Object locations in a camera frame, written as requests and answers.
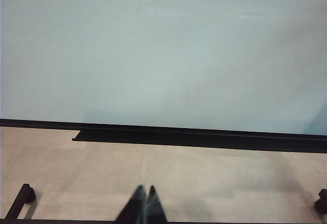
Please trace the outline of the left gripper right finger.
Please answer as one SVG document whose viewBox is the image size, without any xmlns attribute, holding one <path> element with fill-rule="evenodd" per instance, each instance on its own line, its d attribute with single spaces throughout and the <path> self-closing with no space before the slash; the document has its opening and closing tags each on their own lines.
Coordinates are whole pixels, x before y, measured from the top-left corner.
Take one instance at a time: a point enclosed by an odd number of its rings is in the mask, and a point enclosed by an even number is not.
<svg viewBox="0 0 327 224">
<path fill-rule="evenodd" d="M 152 185 L 146 200 L 146 221 L 150 224 L 167 224 L 165 211 L 155 187 Z"/>
</svg>

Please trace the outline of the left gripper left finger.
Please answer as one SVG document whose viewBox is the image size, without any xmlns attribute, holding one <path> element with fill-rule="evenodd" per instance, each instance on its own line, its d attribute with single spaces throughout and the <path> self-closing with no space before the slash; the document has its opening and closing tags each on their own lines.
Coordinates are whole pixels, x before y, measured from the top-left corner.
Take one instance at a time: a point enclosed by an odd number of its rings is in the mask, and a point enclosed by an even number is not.
<svg viewBox="0 0 327 224">
<path fill-rule="evenodd" d="M 145 199 L 145 188 L 143 185 L 139 185 L 119 213 L 116 222 L 122 224 L 143 223 Z"/>
</svg>

